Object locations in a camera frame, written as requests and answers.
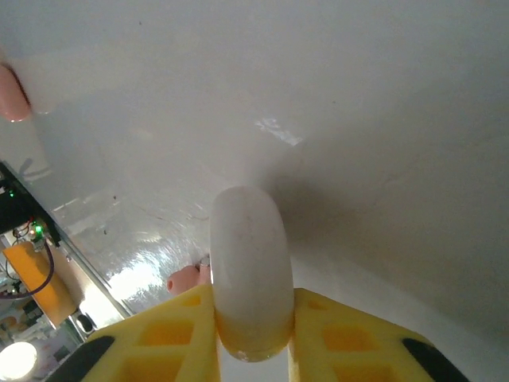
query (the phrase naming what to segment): white rounded object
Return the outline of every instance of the white rounded object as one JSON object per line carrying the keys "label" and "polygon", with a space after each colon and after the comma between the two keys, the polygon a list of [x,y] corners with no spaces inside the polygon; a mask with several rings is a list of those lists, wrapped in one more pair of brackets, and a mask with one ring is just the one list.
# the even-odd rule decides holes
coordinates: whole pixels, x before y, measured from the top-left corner
{"label": "white rounded object", "polygon": [[278,207],[261,189],[223,191],[210,221],[216,324],[243,361],[279,353],[293,332],[293,278]]}
{"label": "white rounded object", "polygon": [[20,380],[28,376],[37,363],[37,350],[28,342],[15,342],[0,353],[0,379]]}

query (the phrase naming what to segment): light bulb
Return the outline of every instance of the light bulb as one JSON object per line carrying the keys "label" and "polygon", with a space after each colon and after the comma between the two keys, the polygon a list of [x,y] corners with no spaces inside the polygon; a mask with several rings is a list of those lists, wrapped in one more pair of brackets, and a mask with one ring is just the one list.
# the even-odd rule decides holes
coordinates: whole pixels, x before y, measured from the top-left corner
{"label": "light bulb", "polygon": [[15,342],[0,353],[0,378],[20,380],[28,376],[37,363],[37,350],[28,342]]}

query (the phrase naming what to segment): orange component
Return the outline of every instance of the orange component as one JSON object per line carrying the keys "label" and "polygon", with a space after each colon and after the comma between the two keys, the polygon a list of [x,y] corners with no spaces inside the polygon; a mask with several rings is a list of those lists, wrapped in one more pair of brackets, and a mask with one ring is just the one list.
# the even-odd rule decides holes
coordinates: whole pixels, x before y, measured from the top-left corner
{"label": "orange component", "polygon": [[[28,290],[38,288],[46,280],[49,273],[47,256],[44,252],[35,252],[31,243],[20,243],[4,249],[3,253]],[[76,311],[76,304],[56,273],[33,299],[55,327]]]}

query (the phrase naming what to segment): black wire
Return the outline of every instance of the black wire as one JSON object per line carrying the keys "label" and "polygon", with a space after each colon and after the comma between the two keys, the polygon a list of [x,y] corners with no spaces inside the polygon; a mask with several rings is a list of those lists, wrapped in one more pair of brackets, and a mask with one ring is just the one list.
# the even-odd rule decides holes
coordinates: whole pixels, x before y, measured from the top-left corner
{"label": "black wire", "polygon": [[34,294],[39,293],[41,290],[46,288],[46,286],[51,281],[53,274],[55,273],[55,260],[53,259],[53,254],[51,253],[51,250],[49,249],[48,243],[46,243],[46,241],[45,241],[45,249],[46,249],[46,253],[48,254],[48,260],[49,260],[49,273],[48,273],[48,276],[46,277],[46,280],[40,286],[35,288],[34,290],[31,290],[31,291],[25,292],[25,293],[16,294],[13,296],[9,296],[9,295],[0,296],[0,300],[21,300],[22,298],[31,297]]}
{"label": "black wire", "polygon": [[6,259],[6,275],[7,275],[7,277],[8,277],[9,279],[11,279],[11,280],[19,281],[19,279],[16,279],[15,277],[13,277],[13,276],[9,275],[9,268],[7,267],[7,266],[8,266],[8,264],[9,264],[9,260],[8,260],[8,259]]}
{"label": "black wire", "polygon": [[22,229],[13,229],[13,236],[16,238],[16,239],[21,239],[22,237],[25,237],[29,234],[29,231],[30,231],[30,223],[32,223],[32,219],[30,219],[27,223],[26,223],[26,226]]}

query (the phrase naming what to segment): bright light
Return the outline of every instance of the bright light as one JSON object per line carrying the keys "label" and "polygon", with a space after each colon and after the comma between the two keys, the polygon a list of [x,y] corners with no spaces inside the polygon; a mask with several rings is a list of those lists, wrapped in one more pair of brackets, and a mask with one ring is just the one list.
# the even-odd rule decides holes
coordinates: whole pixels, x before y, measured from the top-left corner
{"label": "bright light", "polygon": [[28,376],[37,363],[37,350],[28,342],[16,342],[0,353],[0,378],[19,380]]}
{"label": "bright light", "polygon": [[162,278],[159,270],[150,263],[134,263],[130,266],[111,276],[108,283],[114,297],[125,300],[149,287],[161,284]]}

